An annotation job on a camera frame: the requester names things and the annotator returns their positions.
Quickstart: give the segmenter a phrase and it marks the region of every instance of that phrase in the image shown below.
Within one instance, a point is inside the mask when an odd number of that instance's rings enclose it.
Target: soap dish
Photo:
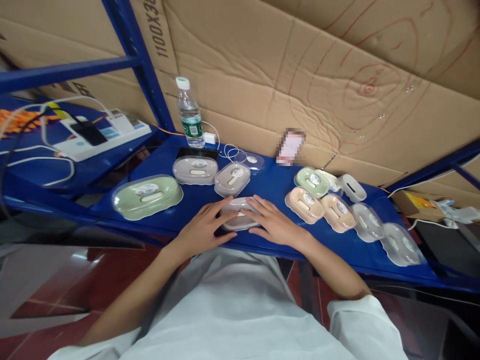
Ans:
[[[351,206],[351,212],[357,220],[356,233],[364,242],[373,243],[385,236],[384,223],[370,206],[359,202]]]
[[[252,174],[261,173],[265,168],[264,158],[251,152],[239,151],[233,161],[247,166]]]
[[[298,186],[285,196],[285,204],[307,224],[315,224],[325,213],[320,200]]]
[[[215,192],[224,197],[236,197],[250,181],[250,169],[240,162],[232,162],[215,176]]]
[[[402,226],[387,222],[383,224],[383,232],[385,237],[380,242],[392,263],[400,267],[425,263],[419,247]]]
[[[140,220],[177,205],[184,192],[168,175],[154,175],[127,182],[111,196],[113,209],[127,220]]]
[[[335,195],[338,195],[339,197],[341,197],[344,194],[344,190],[340,186],[339,179],[335,175],[332,175],[331,173],[328,173],[320,169],[317,169],[315,171],[318,174],[322,175],[325,179],[327,179],[329,194],[335,194]]]
[[[175,160],[172,171],[180,184],[213,185],[219,166],[210,157],[182,156]]]
[[[228,220],[221,227],[224,228],[226,231],[232,232],[246,230],[260,225],[258,222],[253,221],[248,216],[243,215],[240,212],[240,210],[242,209],[250,210],[261,216],[261,214],[257,210],[255,210],[247,203],[247,197],[237,197],[230,201],[228,204],[226,204],[224,207],[222,207],[220,210],[220,216],[225,213],[234,211],[238,212],[237,217]]]
[[[312,194],[315,198],[320,199],[329,190],[329,181],[319,174],[313,167],[302,168],[293,179],[298,187],[302,187]]]
[[[338,182],[353,203],[360,203],[367,198],[367,192],[352,175],[342,175],[338,178]]]
[[[325,209],[325,220],[337,233],[344,233],[356,225],[350,207],[337,195],[327,194],[321,198]]]

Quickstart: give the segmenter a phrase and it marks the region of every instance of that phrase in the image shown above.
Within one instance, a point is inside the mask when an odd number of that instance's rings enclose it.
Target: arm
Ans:
[[[250,233],[276,244],[291,246],[302,253],[339,297],[357,300],[372,294],[367,284],[340,256],[318,242],[307,230],[294,224],[271,202],[257,195],[253,197],[258,202],[251,199],[247,202],[262,216],[249,210],[242,210],[242,213],[265,229],[252,227]]]
[[[150,266],[105,310],[78,345],[87,346],[105,341],[139,327],[176,268],[192,256],[216,248],[235,237],[235,232],[214,236],[214,231],[220,225],[238,214],[232,212],[215,217],[231,200],[232,197],[228,197],[202,207],[178,237],[165,246]]]

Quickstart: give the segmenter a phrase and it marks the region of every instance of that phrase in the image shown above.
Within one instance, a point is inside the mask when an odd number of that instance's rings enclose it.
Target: green bottle label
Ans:
[[[186,122],[181,122],[183,125],[183,130],[185,131],[185,135],[187,135],[189,138],[201,138],[203,135],[203,130],[202,130],[202,123],[198,122],[196,124],[189,124]]]

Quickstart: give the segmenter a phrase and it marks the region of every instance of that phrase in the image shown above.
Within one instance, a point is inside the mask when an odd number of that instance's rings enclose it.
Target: white shirt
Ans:
[[[295,304],[275,258],[216,248],[180,273],[134,345],[139,329],[50,360],[407,359],[375,297],[332,301],[328,314],[330,332]]]

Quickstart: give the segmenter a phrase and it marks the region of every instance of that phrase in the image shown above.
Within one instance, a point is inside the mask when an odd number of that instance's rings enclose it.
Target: person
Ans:
[[[248,231],[302,253],[344,300],[328,305],[328,332],[298,307],[274,257],[218,247],[237,234],[214,231],[237,212],[216,217],[228,197],[201,208],[177,238],[105,310],[76,346],[50,360],[407,359],[399,331],[360,276],[271,202],[241,210],[263,228]],[[186,260],[153,319],[134,342],[149,308]]]

